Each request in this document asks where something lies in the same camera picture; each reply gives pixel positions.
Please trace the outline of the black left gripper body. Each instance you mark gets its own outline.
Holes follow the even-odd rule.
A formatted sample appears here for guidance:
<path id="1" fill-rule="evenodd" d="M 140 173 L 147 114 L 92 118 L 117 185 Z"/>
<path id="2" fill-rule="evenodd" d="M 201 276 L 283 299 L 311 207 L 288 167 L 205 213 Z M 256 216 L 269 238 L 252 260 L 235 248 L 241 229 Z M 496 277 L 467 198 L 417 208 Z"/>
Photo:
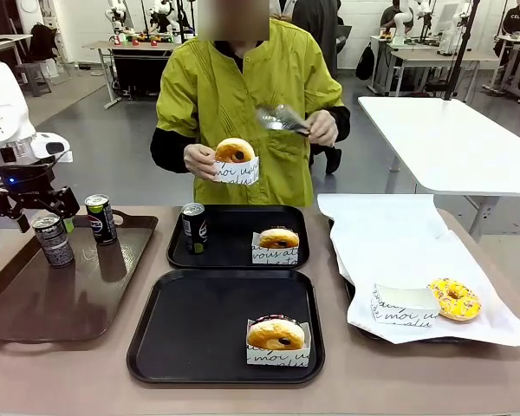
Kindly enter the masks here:
<path id="1" fill-rule="evenodd" d="M 55 203 L 52 170 L 2 170 L 1 178 L 7 196 L 23 207 L 46 207 Z"/>

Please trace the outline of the person's right hand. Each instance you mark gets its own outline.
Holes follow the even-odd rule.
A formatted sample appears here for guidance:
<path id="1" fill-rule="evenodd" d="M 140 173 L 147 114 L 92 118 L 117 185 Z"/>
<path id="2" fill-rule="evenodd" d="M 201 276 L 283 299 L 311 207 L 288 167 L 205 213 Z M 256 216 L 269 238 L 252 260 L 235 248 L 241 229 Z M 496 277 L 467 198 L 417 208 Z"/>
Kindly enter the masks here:
<path id="1" fill-rule="evenodd" d="M 190 144 L 184 149 L 186 169 L 196 178 L 213 181 L 216 175 L 215 151 L 201 144 Z"/>

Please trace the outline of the person's left hand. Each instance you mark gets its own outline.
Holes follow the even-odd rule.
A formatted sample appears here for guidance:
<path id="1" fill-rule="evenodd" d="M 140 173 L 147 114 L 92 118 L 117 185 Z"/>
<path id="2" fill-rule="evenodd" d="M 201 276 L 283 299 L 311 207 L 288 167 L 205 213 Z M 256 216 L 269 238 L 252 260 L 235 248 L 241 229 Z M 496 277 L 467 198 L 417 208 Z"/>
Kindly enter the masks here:
<path id="1" fill-rule="evenodd" d="M 307 119 L 308 138 L 311 144 L 333 147 L 338 137 L 335 118 L 327 110 L 312 113 Z"/>

